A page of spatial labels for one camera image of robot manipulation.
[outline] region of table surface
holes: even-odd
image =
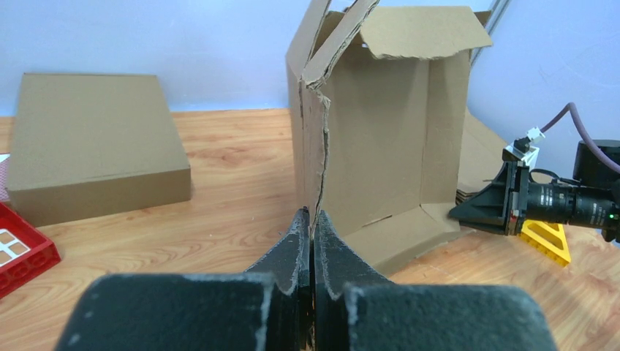
[[[194,182],[186,203],[42,227],[63,260],[0,300],[0,350],[50,350],[82,291],[112,272],[239,272],[295,210],[286,110],[174,113]],[[0,153],[12,118],[0,118]],[[620,350],[620,252],[568,227],[561,268],[517,238],[473,233],[413,260],[402,284],[512,284],[544,310],[561,350]]]

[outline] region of red plastic tray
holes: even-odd
[[[0,298],[60,260],[49,238],[0,203]]]

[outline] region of open cardboard box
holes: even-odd
[[[468,7],[345,13],[313,0],[287,52],[299,206],[382,273],[457,238],[454,206],[473,48]]]

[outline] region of red toy block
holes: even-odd
[[[0,203],[0,298],[60,262],[56,245]]]

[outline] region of wooden table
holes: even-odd
[[[63,260],[0,300],[0,350],[50,350],[82,291],[111,272],[238,272],[297,209],[286,110],[175,113],[192,164],[191,202],[41,228]],[[0,118],[0,152],[12,118]],[[561,350],[620,350],[620,252],[568,228],[560,268],[517,238],[475,233],[413,260],[409,284],[514,284],[544,309]]]

